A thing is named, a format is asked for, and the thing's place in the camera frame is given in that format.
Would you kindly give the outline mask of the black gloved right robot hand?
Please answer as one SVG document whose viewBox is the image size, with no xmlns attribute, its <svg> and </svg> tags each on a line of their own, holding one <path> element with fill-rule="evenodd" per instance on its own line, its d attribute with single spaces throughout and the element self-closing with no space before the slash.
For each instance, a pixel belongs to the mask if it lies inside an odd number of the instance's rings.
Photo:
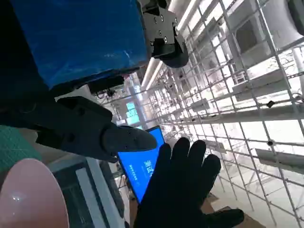
<svg viewBox="0 0 304 228">
<path fill-rule="evenodd" d="M 163 144 L 148 187 L 139 203 L 135 228 L 233 228 L 244 221 L 240 209 L 210 214 L 201 210 L 221 170 L 220 159 L 205 156 L 206 143 L 181 137 Z"/>
</svg>

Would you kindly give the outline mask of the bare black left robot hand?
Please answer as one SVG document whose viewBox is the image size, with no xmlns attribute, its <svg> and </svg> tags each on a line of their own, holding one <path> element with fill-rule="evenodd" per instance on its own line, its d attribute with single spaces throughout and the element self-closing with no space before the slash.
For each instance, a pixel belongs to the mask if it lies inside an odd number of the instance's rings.
<svg viewBox="0 0 304 228">
<path fill-rule="evenodd" d="M 37 143 L 116 162 L 155 149 L 148 132 L 118 126 L 112 113 L 68 93 L 113 87 L 151 58 L 189 60 L 164 0 L 3 0 L 0 3 L 0 123 L 38 133 Z"/>
</svg>

